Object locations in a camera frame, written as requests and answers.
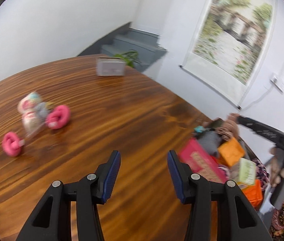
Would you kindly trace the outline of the white wall socket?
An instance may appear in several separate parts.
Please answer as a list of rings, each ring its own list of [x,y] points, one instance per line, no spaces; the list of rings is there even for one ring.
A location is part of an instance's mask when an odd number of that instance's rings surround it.
[[[284,82],[278,75],[272,74],[270,82],[281,92],[284,93]]]

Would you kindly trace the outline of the pink foam curler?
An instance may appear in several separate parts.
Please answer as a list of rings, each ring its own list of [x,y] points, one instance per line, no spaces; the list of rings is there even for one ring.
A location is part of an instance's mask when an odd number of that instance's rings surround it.
[[[8,156],[17,157],[21,154],[24,143],[24,139],[20,139],[16,133],[8,132],[3,137],[2,148]]]
[[[46,126],[52,130],[58,130],[65,127],[71,117],[71,112],[68,106],[60,105],[54,108],[46,117]]]

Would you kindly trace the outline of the grey staircase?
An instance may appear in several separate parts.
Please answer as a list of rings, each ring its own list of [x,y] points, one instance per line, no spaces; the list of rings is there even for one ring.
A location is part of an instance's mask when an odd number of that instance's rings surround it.
[[[136,64],[139,72],[146,71],[151,65],[166,55],[167,50],[158,43],[160,35],[130,27],[128,22],[93,42],[79,55],[105,54],[109,57],[117,53],[136,50],[141,64]]]

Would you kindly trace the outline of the grey yellow sock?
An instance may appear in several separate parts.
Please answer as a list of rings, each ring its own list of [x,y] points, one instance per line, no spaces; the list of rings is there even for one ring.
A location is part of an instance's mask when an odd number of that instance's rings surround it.
[[[46,119],[46,117],[49,115],[52,109],[53,109],[52,102],[41,102],[35,107],[37,115],[43,120]]]

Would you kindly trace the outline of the green white carton box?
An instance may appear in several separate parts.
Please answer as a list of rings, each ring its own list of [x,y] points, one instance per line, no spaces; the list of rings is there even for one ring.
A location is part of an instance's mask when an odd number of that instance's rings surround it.
[[[238,169],[238,178],[237,182],[240,185],[245,185],[245,186],[254,186],[255,181],[256,181],[256,163],[245,159],[241,158],[239,160],[239,169]]]

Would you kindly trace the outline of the grey tin box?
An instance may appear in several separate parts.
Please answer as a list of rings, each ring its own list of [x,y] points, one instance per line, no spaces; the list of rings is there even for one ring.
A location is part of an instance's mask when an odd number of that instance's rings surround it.
[[[118,57],[98,57],[96,74],[98,76],[124,76],[126,62]]]

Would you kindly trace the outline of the brown stocking bundle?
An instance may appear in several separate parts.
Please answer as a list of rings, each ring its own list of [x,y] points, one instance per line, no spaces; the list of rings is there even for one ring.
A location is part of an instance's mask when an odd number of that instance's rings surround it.
[[[222,125],[215,129],[215,132],[224,140],[230,141],[232,138],[239,140],[238,127],[239,114],[231,113]]]

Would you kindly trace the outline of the dark orange toy cube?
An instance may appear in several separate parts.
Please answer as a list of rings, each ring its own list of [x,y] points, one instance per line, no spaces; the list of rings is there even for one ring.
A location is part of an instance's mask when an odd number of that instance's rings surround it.
[[[256,179],[255,180],[255,185],[254,186],[249,186],[245,189],[242,190],[251,205],[257,209],[261,205],[263,201],[263,192],[261,189],[261,184],[260,180]]]

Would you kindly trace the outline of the green shopping bag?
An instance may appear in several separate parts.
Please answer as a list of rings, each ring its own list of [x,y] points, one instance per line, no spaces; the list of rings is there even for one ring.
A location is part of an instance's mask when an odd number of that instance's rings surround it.
[[[113,55],[113,57],[121,58],[127,66],[132,68],[135,68],[136,64],[141,64],[141,61],[139,59],[139,53],[136,50],[130,50],[124,53],[117,53]]]

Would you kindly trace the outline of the light orange toy cube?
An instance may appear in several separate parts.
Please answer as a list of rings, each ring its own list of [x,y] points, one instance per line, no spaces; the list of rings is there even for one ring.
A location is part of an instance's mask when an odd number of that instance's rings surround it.
[[[239,162],[240,158],[243,158],[245,155],[245,150],[235,137],[232,137],[230,141],[224,142],[217,150],[217,162],[227,167],[234,166],[237,162]]]

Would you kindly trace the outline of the teal binder clip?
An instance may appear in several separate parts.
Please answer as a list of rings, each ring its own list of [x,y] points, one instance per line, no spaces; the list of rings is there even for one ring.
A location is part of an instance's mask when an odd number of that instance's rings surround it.
[[[203,133],[205,128],[203,126],[197,126],[194,128],[195,133]]]

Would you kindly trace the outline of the pink rimmed storage box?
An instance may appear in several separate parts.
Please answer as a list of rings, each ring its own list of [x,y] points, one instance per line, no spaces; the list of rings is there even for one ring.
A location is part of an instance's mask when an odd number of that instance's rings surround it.
[[[205,131],[203,133],[207,131],[215,131],[215,129],[220,127],[223,122],[224,120],[222,119],[216,119],[210,123],[204,123],[203,125],[201,125],[205,128]],[[188,164],[192,172],[200,174],[209,181],[216,183],[225,183],[227,180],[234,180],[242,190],[249,187],[240,185],[237,182],[239,174],[239,162],[237,162],[232,167],[227,167],[223,164],[219,164],[216,157],[210,156],[205,152],[205,150],[203,150],[198,142],[199,137],[201,137],[203,133],[195,133],[195,131],[192,133],[192,138],[187,142],[187,144],[178,154],[180,160],[183,163]],[[240,132],[238,142],[245,150],[245,155],[243,156],[243,158],[251,161],[253,158],[258,158],[241,139]]]

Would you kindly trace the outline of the grey knit pouch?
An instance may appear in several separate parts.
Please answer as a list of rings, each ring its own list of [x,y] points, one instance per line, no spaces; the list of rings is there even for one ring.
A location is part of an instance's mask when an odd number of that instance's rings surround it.
[[[207,131],[199,137],[198,142],[210,156],[218,158],[218,147],[221,145],[222,138],[215,131]]]

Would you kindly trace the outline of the landscape scroll painting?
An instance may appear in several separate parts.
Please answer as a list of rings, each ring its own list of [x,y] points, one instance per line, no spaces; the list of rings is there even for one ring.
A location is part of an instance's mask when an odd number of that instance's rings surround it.
[[[182,68],[239,105],[269,42],[276,0],[209,0]]]

